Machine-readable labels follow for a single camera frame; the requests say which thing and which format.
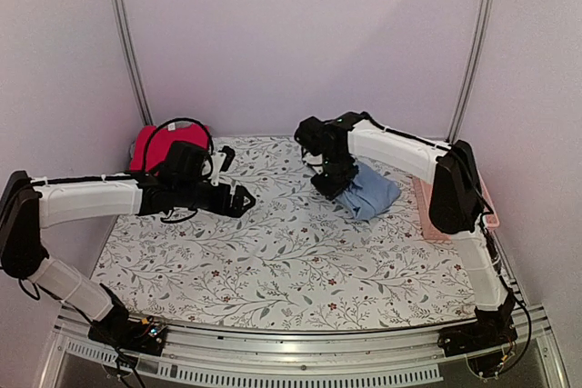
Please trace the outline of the light blue shirt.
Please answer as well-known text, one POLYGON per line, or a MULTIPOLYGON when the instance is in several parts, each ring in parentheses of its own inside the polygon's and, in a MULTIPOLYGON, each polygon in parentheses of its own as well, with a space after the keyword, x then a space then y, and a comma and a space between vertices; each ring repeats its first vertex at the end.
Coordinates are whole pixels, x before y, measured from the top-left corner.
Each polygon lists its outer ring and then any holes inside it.
POLYGON ((356 163, 358 173, 336 198, 352 217, 369 221, 386 212, 400 197, 398 185, 364 163, 356 163))

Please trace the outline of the red t-shirt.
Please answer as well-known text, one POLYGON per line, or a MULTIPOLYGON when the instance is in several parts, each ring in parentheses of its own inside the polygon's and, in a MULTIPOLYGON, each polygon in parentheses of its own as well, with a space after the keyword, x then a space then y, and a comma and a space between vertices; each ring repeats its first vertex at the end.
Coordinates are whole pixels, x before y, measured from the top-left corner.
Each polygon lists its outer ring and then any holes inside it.
POLYGON ((173 142, 188 142, 208 148, 208 135, 200 126, 187 121, 173 122, 159 130, 146 148, 146 143, 155 130, 155 126, 148 125, 143 127, 137 135, 130 149, 130 171, 142 169, 144 155, 146 155, 146 170, 151 170, 160 164, 166 158, 173 142))

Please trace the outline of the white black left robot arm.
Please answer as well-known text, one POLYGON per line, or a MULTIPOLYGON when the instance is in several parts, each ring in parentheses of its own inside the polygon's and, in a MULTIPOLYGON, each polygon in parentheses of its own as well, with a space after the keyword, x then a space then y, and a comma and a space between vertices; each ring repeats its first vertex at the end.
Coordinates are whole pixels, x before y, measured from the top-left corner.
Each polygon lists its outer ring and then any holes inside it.
POLYGON ((94 230, 118 216, 160 215, 165 224, 180 224, 178 210, 186 220, 199 212, 240 218, 256 199, 221 179, 235 156, 228 146, 216 148, 206 125, 180 117, 146 127, 120 173, 33 178, 15 171, 1 196, 1 269, 73 306, 114 345, 129 345, 135 327, 125 305, 51 254, 43 235, 62 226, 94 230))

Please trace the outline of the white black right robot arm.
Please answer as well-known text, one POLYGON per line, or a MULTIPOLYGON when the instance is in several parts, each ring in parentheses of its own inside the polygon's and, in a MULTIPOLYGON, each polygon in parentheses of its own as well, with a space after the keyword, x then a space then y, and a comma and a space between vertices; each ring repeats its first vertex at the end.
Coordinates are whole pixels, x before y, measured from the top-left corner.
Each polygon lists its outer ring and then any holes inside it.
POLYGON ((367 157, 413 177, 423 235, 447 237, 457 248, 475 296, 473 323, 445 328, 438 343, 448 353, 469 352, 514 342, 512 313, 518 304, 502 278, 500 257, 490 230, 497 227, 469 143, 427 140, 378 123, 366 112, 348 112, 322 121, 311 116, 295 132, 303 162, 314 170, 316 190, 343 201, 357 214, 369 211, 365 198, 385 199, 383 178, 368 180, 356 159, 367 157))

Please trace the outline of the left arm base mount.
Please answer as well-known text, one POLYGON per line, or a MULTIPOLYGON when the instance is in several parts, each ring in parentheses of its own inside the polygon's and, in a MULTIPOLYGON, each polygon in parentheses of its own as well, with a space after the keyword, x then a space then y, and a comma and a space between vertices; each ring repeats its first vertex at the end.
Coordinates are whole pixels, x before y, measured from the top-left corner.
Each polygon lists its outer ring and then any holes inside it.
POLYGON ((115 349, 161 356, 166 345, 167 325, 152 316, 132 319, 127 313, 111 312, 101 321, 93 321, 88 332, 92 341, 115 349))

